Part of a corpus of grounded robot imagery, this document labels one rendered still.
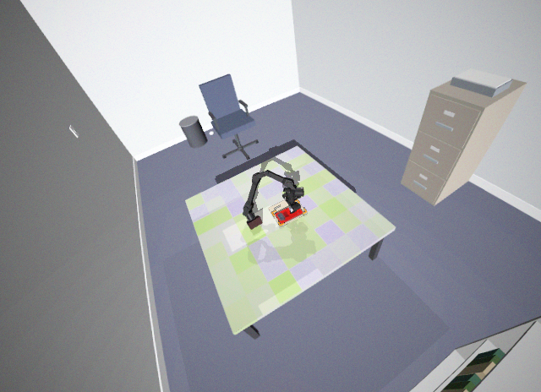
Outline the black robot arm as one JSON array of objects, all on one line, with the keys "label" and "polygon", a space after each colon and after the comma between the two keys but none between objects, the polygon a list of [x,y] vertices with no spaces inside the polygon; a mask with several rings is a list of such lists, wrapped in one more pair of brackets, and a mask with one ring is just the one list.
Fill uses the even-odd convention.
[{"label": "black robot arm", "polygon": [[287,193],[288,198],[291,198],[295,195],[296,196],[295,199],[298,200],[304,196],[303,187],[297,188],[297,186],[295,185],[294,181],[291,178],[282,177],[269,170],[263,171],[261,173],[257,172],[252,176],[252,186],[249,192],[249,197],[243,207],[243,215],[246,216],[248,222],[256,219],[255,214],[252,212],[252,209],[254,207],[253,199],[254,199],[256,188],[261,178],[265,176],[271,177],[277,180],[278,182],[281,182],[284,186],[286,186],[286,188],[283,189],[283,192]]}]

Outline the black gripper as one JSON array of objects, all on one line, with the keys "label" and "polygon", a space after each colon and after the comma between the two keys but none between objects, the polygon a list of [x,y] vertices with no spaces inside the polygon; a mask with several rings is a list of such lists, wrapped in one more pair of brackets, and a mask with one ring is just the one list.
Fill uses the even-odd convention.
[{"label": "black gripper", "polygon": [[287,193],[284,193],[282,195],[282,197],[286,200],[286,202],[290,205],[290,207],[294,211],[301,209],[301,205],[299,203],[295,202],[296,201],[296,199],[295,199],[296,196],[295,195],[293,197],[291,197],[291,198],[288,198]]}]

